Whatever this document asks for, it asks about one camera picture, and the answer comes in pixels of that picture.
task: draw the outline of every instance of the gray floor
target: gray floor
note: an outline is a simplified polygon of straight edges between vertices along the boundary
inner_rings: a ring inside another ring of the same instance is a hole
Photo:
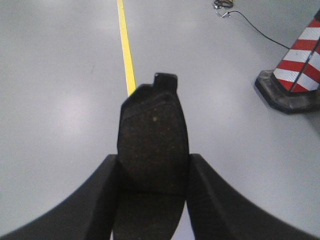
[[[137,84],[175,73],[190,151],[251,201],[320,236],[320,112],[284,115],[254,89],[287,50],[211,0],[124,0]],[[319,0],[237,0],[291,46]],[[116,153],[126,99],[117,3],[0,2],[0,235],[71,194]],[[193,239],[187,212],[173,237]]]

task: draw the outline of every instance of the black cable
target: black cable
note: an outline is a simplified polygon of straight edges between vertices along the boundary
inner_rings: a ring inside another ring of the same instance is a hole
[[[228,12],[228,14],[231,14],[231,13],[238,13],[238,14],[240,14],[242,17],[244,17],[244,19],[245,19],[255,30],[257,30],[258,33],[260,33],[260,34],[261,34],[262,36],[264,36],[266,39],[269,39],[270,41],[272,41],[272,42],[274,42],[274,43],[276,43],[276,44],[279,44],[280,46],[282,46],[282,47],[284,47],[284,48],[286,48],[286,49],[290,49],[290,47],[287,47],[286,45],[283,45],[283,44],[281,44],[280,42],[277,42],[277,41],[271,39],[270,37],[264,35],[264,34],[263,34],[261,31],[259,31],[259,29],[256,28],[256,27],[248,20],[248,18],[246,18],[246,16],[243,15],[241,12],[239,12],[239,11],[229,11],[229,12]]]

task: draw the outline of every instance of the traffic cone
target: traffic cone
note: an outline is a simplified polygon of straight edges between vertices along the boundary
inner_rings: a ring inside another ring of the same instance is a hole
[[[260,72],[255,86],[277,110],[320,109],[320,10],[274,70]]]

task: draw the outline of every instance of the cone base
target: cone base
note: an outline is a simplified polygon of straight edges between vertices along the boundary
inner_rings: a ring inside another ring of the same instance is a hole
[[[255,86],[272,108],[286,114],[320,110],[320,90],[290,93],[278,82],[273,70],[261,71]]]

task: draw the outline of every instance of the yellow floor marking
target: yellow floor marking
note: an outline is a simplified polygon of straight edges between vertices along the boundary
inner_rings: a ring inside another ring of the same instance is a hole
[[[132,64],[132,58],[131,58],[131,52],[130,52],[126,17],[125,17],[125,11],[124,11],[124,3],[123,3],[123,0],[116,0],[116,2],[118,6],[126,89],[128,92],[128,96],[130,96],[136,90],[136,80],[135,80],[134,67]]]

